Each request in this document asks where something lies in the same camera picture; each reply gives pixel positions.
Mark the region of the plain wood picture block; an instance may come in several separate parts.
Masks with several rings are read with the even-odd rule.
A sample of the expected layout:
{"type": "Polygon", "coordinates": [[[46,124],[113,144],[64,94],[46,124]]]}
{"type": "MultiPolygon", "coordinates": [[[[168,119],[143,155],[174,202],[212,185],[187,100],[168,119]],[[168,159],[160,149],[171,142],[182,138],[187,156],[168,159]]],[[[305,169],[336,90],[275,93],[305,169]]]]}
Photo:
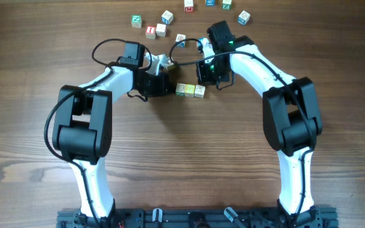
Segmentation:
{"type": "Polygon", "coordinates": [[[196,85],[195,86],[194,96],[196,98],[204,98],[204,94],[205,94],[205,86],[196,85]]]}

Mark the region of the green z block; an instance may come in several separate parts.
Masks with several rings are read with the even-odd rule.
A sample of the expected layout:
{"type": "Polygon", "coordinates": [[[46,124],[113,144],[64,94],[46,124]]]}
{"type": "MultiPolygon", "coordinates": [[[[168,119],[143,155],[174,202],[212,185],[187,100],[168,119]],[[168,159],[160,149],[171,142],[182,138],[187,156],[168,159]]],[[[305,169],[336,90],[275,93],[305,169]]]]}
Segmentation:
{"type": "Polygon", "coordinates": [[[232,7],[232,0],[222,0],[222,9],[230,10],[232,7]]]}
{"type": "Polygon", "coordinates": [[[185,96],[186,84],[177,83],[176,85],[176,95],[185,96]]]}

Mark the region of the brown circle block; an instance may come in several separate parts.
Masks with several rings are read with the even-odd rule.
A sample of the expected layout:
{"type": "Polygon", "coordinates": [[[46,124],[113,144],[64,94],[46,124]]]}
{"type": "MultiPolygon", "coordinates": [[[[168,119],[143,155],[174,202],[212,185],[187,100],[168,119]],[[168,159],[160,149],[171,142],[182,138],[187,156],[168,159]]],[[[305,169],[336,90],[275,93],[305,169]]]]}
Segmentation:
{"type": "Polygon", "coordinates": [[[165,64],[165,68],[167,71],[171,71],[171,70],[175,69],[176,66],[171,60],[168,60],[165,64]]]}

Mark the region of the yellow animal block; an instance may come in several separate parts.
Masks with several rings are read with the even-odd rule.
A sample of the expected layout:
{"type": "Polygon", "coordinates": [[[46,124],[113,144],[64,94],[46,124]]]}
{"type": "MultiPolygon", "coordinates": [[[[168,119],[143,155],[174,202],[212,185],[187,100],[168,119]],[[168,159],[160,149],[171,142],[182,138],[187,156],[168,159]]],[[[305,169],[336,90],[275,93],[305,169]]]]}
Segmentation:
{"type": "Polygon", "coordinates": [[[195,88],[196,86],[193,84],[186,84],[185,85],[185,90],[184,90],[184,95],[186,97],[194,97],[195,96],[195,88]]]}

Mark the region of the blue L block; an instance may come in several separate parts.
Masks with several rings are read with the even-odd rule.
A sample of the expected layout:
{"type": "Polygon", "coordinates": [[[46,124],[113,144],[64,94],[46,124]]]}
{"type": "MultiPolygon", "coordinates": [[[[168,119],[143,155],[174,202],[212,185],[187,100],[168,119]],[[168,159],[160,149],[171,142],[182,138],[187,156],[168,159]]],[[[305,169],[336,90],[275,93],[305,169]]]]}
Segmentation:
{"type": "Polygon", "coordinates": [[[184,34],[177,34],[176,35],[176,46],[184,48],[185,44],[186,44],[185,39],[186,39],[186,36],[184,34]]]}

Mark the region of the green V block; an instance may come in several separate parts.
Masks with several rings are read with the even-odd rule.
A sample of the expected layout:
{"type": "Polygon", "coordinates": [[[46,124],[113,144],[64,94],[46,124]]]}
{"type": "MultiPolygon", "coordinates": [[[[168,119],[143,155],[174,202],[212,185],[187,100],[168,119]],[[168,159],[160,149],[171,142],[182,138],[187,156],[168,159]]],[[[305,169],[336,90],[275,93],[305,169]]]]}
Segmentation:
{"type": "Polygon", "coordinates": [[[184,11],[186,13],[194,11],[194,2],[193,2],[193,0],[184,0],[184,11]]]}

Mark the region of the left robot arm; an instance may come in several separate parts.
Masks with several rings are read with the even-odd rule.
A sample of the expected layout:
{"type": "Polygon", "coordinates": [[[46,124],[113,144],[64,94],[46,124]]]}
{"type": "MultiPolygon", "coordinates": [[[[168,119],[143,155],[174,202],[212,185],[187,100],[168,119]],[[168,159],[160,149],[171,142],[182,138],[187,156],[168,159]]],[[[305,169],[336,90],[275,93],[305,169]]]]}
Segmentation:
{"type": "Polygon", "coordinates": [[[57,227],[211,226],[206,211],[118,209],[108,186],[105,156],[112,142],[112,104],[131,90],[137,90],[143,101],[170,93],[168,75],[161,71],[169,65],[166,55],[155,56],[138,42],[126,42],[124,54],[105,64],[102,75],[60,89],[44,127],[48,130],[53,123],[53,135],[44,140],[52,154],[74,171],[82,205],[58,212],[57,227]]]}

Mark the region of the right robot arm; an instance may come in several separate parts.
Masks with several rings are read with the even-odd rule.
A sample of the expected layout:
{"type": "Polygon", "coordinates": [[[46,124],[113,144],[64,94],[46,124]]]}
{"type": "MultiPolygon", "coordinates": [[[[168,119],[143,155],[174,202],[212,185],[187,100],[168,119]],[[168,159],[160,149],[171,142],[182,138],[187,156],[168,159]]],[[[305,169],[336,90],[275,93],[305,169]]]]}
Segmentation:
{"type": "Polygon", "coordinates": [[[323,227],[311,195],[311,160],[323,130],[313,82],[281,71],[249,37],[235,37],[226,21],[213,24],[207,35],[209,42],[203,53],[211,61],[203,67],[206,75],[218,85],[238,74],[259,93],[264,135],[279,159],[277,211],[273,218],[252,212],[249,225],[323,227]]]}

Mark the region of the blue striped H block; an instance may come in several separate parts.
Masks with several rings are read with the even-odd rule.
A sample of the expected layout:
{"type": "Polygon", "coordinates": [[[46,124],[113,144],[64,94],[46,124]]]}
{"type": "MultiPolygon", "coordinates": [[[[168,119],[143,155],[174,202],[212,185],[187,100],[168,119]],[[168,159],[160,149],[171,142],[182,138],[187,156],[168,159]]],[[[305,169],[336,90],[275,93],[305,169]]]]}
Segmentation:
{"type": "Polygon", "coordinates": [[[201,40],[201,39],[198,39],[198,41],[197,41],[197,43],[196,43],[196,46],[197,46],[197,47],[202,46],[202,40],[201,40]]]}

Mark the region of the blue block far right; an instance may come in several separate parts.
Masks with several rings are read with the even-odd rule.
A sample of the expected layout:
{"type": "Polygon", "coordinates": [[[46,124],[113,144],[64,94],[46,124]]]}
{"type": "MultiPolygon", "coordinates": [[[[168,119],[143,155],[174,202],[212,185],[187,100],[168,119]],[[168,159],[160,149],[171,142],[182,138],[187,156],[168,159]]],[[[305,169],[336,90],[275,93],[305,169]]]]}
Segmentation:
{"type": "Polygon", "coordinates": [[[240,23],[241,25],[246,25],[248,23],[248,21],[250,20],[251,14],[245,10],[243,10],[239,15],[238,15],[238,23],[240,23]]]}

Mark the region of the red I block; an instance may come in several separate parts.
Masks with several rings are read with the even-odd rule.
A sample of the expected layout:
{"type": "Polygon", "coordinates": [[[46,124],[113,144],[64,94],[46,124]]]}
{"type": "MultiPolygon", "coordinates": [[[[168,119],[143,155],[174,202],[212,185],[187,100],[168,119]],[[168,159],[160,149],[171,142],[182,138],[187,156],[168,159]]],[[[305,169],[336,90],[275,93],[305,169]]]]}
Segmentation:
{"type": "Polygon", "coordinates": [[[147,26],[145,34],[148,39],[156,39],[156,27],[147,26]]]}

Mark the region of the pale pink block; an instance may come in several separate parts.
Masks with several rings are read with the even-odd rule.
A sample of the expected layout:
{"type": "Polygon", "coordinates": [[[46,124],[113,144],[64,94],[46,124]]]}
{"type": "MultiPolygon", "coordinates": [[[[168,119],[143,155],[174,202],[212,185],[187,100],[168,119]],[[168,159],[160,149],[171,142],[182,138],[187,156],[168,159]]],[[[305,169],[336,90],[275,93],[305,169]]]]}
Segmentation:
{"type": "Polygon", "coordinates": [[[165,37],[167,33],[166,24],[158,23],[156,26],[156,35],[160,37],[165,37]]]}

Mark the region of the blue white back block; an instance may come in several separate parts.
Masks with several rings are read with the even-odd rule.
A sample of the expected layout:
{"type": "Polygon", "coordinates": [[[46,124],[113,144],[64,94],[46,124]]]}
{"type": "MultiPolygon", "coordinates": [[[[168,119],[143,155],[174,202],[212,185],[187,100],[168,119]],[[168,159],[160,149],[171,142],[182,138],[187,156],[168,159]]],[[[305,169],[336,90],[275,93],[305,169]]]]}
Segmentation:
{"type": "Polygon", "coordinates": [[[170,23],[174,19],[174,14],[168,10],[165,10],[164,13],[161,15],[162,22],[166,25],[170,25],[170,23]]]}

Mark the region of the teal green N block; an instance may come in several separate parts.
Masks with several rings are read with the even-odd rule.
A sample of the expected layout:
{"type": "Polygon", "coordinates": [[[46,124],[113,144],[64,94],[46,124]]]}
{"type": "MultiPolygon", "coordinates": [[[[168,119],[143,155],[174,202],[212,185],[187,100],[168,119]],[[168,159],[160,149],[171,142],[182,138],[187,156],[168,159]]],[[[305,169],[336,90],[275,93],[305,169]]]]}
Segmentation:
{"type": "Polygon", "coordinates": [[[132,15],[131,24],[134,28],[141,28],[142,27],[141,15],[132,15]]]}

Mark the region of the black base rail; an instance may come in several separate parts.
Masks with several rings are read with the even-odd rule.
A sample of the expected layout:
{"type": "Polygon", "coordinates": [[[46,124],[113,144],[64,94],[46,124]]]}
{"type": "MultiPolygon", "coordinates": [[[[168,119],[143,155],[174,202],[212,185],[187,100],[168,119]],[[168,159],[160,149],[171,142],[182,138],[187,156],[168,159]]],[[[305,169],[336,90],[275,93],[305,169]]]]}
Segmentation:
{"type": "MultiPolygon", "coordinates": [[[[277,208],[251,210],[117,209],[114,218],[101,218],[102,227],[290,227],[291,219],[277,208]]],[[[335,208],[313,207],[297,219],[297,227],[338,228],[335,208]]]]}

